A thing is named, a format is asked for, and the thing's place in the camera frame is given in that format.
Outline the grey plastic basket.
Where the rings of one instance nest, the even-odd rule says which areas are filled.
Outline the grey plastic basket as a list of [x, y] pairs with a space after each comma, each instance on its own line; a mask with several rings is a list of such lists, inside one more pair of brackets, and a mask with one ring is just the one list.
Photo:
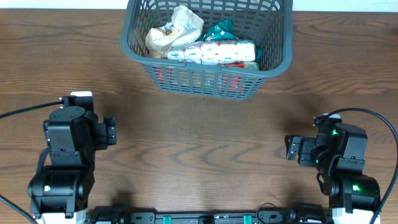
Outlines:
[[[260, 48], [258, 70], [200, 65], [153, 58], [145, 45], [151, 28], [171, 20], [175, 7], [187, 6], [204, 20], [204, 30], [231, 19], [232, 33]], [[153, 84], [164, 91], [218, 98], [246, 99], [270, 77], [284, 73], [292, 61], [292, 1], [138, 1], [127, 4], [120, 36], [122, 51], [139, 62]]]

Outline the Kleenex tissue multipack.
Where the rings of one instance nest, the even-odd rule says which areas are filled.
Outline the Kleenex tissue multipack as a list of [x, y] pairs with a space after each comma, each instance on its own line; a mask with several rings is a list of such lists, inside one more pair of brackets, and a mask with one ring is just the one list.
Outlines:
[[251, 40], [198, 41], [185, 47], [171, 48], [167, 58], [203, 65], [252, 62], [256, 59], [256, 46]]

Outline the beige Panfee snack bag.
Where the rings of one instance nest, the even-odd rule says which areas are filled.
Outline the beige Panfee snack bag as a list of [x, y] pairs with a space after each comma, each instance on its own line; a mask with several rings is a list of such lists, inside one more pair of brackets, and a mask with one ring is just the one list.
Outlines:
[[196, 41], [202, 33], [204, 20], [187, 6], [174, 8], [171, 21], [162, 27], [151, 28], [146, 35], [150, 57], [166, 58], [174, 47], [185, 47]]

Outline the green Nescafe coffee bag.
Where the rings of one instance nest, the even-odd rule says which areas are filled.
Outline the green Nescafe coffee bag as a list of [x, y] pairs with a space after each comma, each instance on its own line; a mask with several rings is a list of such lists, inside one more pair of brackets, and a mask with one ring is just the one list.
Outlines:
[[[231, 19], [225, 19], [217, 22], [214, 26], [210, 27], [203, 35], [200, 41], [209, 40], [247, 40], [241, 39], [233, 34], [234, 22]], [[256, 46], [256, 59], [253, 62], [258, 63], [262, 49]]]

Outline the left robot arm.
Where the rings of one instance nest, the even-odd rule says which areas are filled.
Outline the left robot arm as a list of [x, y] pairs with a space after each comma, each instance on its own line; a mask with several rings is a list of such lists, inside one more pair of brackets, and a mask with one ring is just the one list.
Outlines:
[[37, 223], [84, 223], [94, 185], [95, 154], [117, 143], [116, 119], [98, 121], [91, 91], [61, 97], [43, 122], [47, 148], [28, 186]]

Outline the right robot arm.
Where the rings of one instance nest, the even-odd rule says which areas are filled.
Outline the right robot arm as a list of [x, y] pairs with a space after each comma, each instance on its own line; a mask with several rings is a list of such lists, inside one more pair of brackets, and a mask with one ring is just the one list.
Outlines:
[[340, 115], [314, 119], [314, 138], [286, 135], [286, 158], [300, 166], [314, 167], [321, 193], [328, 197], [328, 209], [294, 208], [293, 222], [379, 223], [381, 203], [377, 180], [365, 175], [364, 154], [368, 136], [363, 128], [342, 122]]

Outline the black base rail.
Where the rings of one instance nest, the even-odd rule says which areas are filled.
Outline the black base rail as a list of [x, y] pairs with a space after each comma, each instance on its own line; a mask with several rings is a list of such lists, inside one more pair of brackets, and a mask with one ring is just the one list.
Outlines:
[[330, 209], [309, 203], [277, 207], [263, 203], [257, 210], [232, 212], [133, 212], [126, 205], [100, 206], [87, 214], [88, 224], [334, 224]]

